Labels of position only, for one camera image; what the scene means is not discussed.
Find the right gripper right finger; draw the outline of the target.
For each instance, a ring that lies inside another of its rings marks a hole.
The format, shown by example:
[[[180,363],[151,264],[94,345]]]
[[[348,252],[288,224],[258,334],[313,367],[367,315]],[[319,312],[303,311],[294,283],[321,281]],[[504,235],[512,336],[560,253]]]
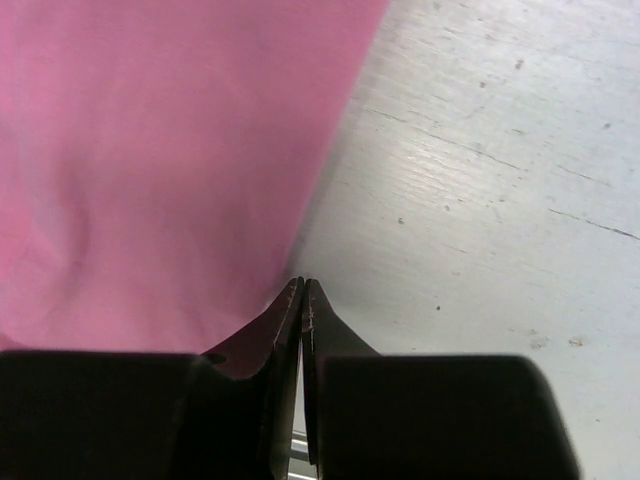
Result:
[[[309,459],[322,479],[576,479],[548,381],[517,355],[383,355],[320,283],[301,310]]]

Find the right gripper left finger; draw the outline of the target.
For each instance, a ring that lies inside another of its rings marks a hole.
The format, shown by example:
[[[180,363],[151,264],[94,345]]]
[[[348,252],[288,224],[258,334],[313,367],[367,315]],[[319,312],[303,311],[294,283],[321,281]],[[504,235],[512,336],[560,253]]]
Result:
[[[283,479],[302,279],[201,354],[5,351],[5,479]]]

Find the pink t shirt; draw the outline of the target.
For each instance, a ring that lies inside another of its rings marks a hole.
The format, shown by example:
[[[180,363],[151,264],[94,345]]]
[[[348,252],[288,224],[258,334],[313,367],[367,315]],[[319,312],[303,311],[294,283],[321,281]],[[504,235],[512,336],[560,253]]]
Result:
[[[383,1],[5,1],[1,346],[200,352],[257,316]]]

